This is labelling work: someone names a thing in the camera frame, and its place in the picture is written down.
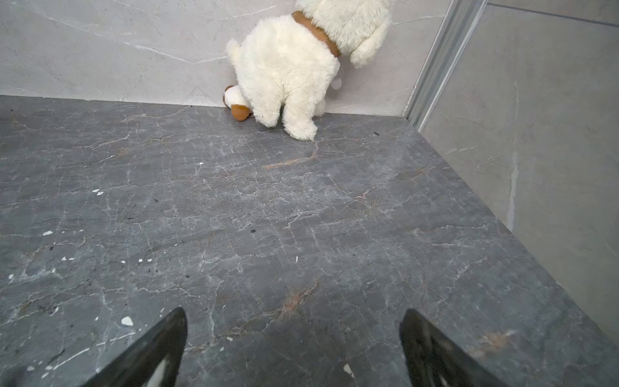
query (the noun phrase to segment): gray wall tile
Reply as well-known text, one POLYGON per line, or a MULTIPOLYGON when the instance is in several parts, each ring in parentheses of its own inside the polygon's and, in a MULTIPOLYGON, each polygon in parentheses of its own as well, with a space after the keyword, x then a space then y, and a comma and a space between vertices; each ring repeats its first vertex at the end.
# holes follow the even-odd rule
POLYGON ((487 7, 424 136, 619 341, 619 28, 487 7))
POLYGON ((491 0, 490 3, 619 24, 617 0, 491 0))

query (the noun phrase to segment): plush toy tail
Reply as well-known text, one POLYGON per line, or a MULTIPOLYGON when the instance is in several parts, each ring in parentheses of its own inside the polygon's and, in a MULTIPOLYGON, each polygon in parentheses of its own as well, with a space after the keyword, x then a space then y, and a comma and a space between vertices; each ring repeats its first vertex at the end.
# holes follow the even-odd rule
POLYGON ((238 65, 238 58, 241 56, 241 46, 234 39, 230 39, 226 45, 226 52, 228 53, 228 60, 236 68, 238 65))

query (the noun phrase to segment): brown collar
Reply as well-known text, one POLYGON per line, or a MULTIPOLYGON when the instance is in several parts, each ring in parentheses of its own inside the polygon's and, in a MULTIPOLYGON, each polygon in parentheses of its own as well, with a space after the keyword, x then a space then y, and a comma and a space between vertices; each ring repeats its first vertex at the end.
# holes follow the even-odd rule
POLYGON ((335 56, 336 58, 340 56, 340 50, 338 50, 335 43, 333 43, 333 41, 329 39, 327 33, 322 28, 313 25, 311 19, 305 17, 305 15, 303 15, 301 11, 294 12, 292 14, 292 18, 295 19, 295 22, 307 28, 312 33, 312 35, 316 37, 316 39, 327 43, 327 47, 329 47, 329 51, 331 51, 333 56, 335 56))

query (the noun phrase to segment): rust stain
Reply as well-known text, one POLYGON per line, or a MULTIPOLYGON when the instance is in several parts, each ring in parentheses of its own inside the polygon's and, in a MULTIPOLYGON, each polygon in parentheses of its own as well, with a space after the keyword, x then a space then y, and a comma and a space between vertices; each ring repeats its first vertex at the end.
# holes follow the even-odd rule
POLYGON ((127 156, 129 151, 127 148, 118 148, 118 153, 116 154, 118 157, 127 156))
POLYGON ((298 163, 299 161, 301 161, 301 159, 293 159, 293 160, 284 161, 283 163, 266 165, 264 167, 264 169, 278 168, 278 167, 282 167, 284 165, 293 165, 293 164, 298 163))
POLYGON ((18 316, 23 315, 28 310, 28 307, 32 304, 32 301, 26 301, 20 308, 18 312, 18 316))
POLYGON ((312 152, 311 156, 309 157, 299 157, 298 159, 290 159, 288 161, 284 161, 281 163, 265 165, 264 169, 279 168, 279 167, 283 167, 284 165, 293 165, 296 163, 313 160, 316 157, 316 154, 318 153, 318 143, 321 141, 324 141, 324 140, 320 140, 316 143, 316 148, 314 149, 314 152, 312 152))
POLYGON ((244 323, 233 326, 232 328, 226 330, 222 334, 216 336, 216 339, 221 339, 223 337, 228 336, 244 336, 247 334, 247 326, 255 321, 261 319, 268 319, 266 326, 270 325, 273 321, 281 320, 287 315, 298 311, 299 307, 305 302, 305 300, 316 291, 320 281, 316 281, 314 285, 308 287, 307 289, 301 290, 299 292, 294 292, 290 294, 284 304, 275 310, 269 310, 260 313, 259 315, 247 320, 244 323))
POLYGON ((486 357, 504 349, 510 343, 510 336, 516 331, 510 329, 505 333, 488 333, 479 341, 482 345, 479 348, 467 351, 472 357, 486 357))
POLYGON ((305 301, 307 296, 311 295, 314 290, 318 287, 318 282, 316 282, 313 286, 302 290, 301 292, 292 293, 286 299, 286 302, 282 305, 281 309, 284 313, 289 313, 297 310, 301 304, 305 301))
POLYGON ((188 347, 185 348, 185 352, 188 352, 190 354, 196 354, 198 352, 204 352, 205 350, 207 350, 208 348, 214 347, 213 344, 209 342, 207 342, 206 344, 203 344, 201 346, 193 346, 193 347, 188 347))

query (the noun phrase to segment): marble tile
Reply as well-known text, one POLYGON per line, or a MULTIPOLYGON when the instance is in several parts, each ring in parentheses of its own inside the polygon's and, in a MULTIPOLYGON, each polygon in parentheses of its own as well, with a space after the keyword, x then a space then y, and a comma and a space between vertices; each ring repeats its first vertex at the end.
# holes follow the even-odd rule
MULTIPOLYGON (((398 0, 376 61, 329 92, 328 111, 399 116, 438 32, 448 0, 398 0)), ((223 106, 235 74, 226 42, 293 0, 177 3, 0 1, 0 93, 223 106)))
POLYGON ((423 135, 619 342, 619 28, 488 7, 423 135))
POLYGON ((491 0, 490 4, 619 24, 619 2, 615 0, 491 0))
POLYGON ((79 385, 182 305, 179 386, 410 386, 410 307, 512 386, 618 383, 619 350, 406 120, 318 126, 0 97, 0 380, 79 385))

